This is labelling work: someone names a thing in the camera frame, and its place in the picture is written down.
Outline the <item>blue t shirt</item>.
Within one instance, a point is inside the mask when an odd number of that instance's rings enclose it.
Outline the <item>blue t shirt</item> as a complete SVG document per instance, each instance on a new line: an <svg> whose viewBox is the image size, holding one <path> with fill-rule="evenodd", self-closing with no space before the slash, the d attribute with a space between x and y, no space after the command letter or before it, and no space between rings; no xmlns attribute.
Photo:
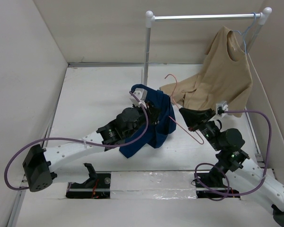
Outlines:
<svg viewBox="0 0 284 227"><path fill-rule="evenodd" d="M146 90L147 95L145 101L151 102L155 108L160 109L160 114L158 116L159 122L155 125L149 123L146 133L139 140L130 145L119 148L121 154L126 158L132 157L145 144L148 144L153 148L160 148L168 135L176 130L176 123L174 122L175 114L170 97L164 94L161 90L154 90L143 84L133 85L131 92L134 92L137 88Z"/></svg>

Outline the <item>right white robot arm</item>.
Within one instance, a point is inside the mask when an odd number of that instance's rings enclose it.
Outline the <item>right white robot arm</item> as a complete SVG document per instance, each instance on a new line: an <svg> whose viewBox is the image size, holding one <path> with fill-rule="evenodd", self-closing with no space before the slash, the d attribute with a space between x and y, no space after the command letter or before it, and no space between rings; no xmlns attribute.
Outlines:
<svg viewBox="0 0 284 227"><path fill-rule="evenodd" d="M232 195L231 187L237 190L234 196L253 195L254 200L272 214L274 221L284 227L284 184L268 175L266 166L260 168L242 150L245 141L238 129L222 131L212 120L215 115L229 114L230 111L218 107L204 111L180 108L179 112L188 129L199 130L217 151L217 163L202 176L194 173L194 181L222 198Z"/></svg>

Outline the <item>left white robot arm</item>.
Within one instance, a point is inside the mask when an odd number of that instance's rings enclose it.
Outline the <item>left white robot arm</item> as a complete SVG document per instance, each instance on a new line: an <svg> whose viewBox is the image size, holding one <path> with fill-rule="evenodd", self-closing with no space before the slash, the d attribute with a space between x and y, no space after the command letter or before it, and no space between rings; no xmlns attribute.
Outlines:
<svg viewBox="0 0 284 227"><path fill-rule="evenodd" d="M66 172L60 169L84 156L126 148L125 156L131 157L152 140L152 130L161 122L162 113L162 107L151 103L133 105L81 140L65 138L66 144L49 148L34 143L23 162L29 190L38 192L50 186L54 179L61 180Z"/></svg>

